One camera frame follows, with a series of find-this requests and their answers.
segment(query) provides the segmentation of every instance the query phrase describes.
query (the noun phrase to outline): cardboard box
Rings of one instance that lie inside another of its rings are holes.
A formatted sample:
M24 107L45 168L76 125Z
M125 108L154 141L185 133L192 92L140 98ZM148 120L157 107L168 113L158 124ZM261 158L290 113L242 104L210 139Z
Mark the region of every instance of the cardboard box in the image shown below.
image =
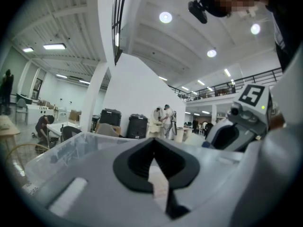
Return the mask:
M81 111L71 110L69 119L72 121L79 121L79 115L81 115Z
M97 125L96 125L96 132L98 130L99 125L100 125L100 123L98 122ZM112 128L113 128L114 131L116 131L117 134L119 134L119 135L121 134L121 127L120 126L113 126L112 125Z

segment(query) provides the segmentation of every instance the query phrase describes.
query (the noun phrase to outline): person in white clothing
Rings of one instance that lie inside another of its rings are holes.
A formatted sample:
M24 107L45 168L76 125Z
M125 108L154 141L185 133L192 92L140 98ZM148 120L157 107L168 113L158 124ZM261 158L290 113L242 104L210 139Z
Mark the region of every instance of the person in white clothing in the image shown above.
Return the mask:
M165 136L165 138L169 138L169 132L172 128L172 122L171 122L171 117L173 114L172 109L170 108L169 105L165 105L164 107L165 113L164 113L164 117L161 119L161 122L163 122L163 134Z

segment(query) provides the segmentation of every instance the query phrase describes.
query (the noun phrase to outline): balcony railing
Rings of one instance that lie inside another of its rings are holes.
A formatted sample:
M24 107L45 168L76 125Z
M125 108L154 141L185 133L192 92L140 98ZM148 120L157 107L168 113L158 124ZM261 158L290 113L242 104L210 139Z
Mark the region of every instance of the balcony railing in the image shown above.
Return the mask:
M182 100L195 101L203 98L237 93L242 89L244 85L249 83L258 83L272 88L281 79L282 75L282 69L277 68L250 77L245 77L234 81L225 82L216 86L204 88L194 93L186 93L171 86L170 88L172 88L172 90L175 90L175 93L177 93Z
M124 2L125 0L113 1L112 38L113 38L115 64L117 64L120 55L122 53L122 50L120 49L120 32L121 32L121 21L122 21Z
M170 86L170 85L169 85L169 87L170 87L171 90L173 90L173 91L175 92L175 94L178 95L178 97L179 97L181 100L183 100L183 101L185 101L185 102L187 101L188 93L186 93L186 92L184 92L184 91L182 91L182 90L179 90L179 89L177 89L177 88L175 88L175 87L172 87L172 86Z

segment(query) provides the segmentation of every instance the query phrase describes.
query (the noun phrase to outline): chair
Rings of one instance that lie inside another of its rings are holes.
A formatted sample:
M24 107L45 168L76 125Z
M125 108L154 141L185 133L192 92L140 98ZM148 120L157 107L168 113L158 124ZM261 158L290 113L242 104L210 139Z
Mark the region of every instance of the chair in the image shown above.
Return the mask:
M71 137L75 136L76 134L81 133L81 130L76 129L75 127L71 127L71 126L65 126L62 129L62 137L63 140L68 140Z
M27 123L27 104L25 102L25 100L23 98L19 99L17 104L16 104L16 125L17 125L17 114L26 114L25 115L25 122Z
M119 137L119 134L114 131L113 127L108 123L101 123L97 129L96 134Z

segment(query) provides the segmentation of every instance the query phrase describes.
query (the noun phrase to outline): staircase railing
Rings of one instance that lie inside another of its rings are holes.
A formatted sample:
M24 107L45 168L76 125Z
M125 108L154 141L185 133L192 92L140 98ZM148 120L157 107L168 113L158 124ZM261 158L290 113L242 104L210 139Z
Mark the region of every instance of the staircase railing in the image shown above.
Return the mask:
M117 64L120 55L122 54L122 50L120 49L120 32L121 32L121 21L122 21L124 2L125 0L113 1L112 38L113 38L115 64Z

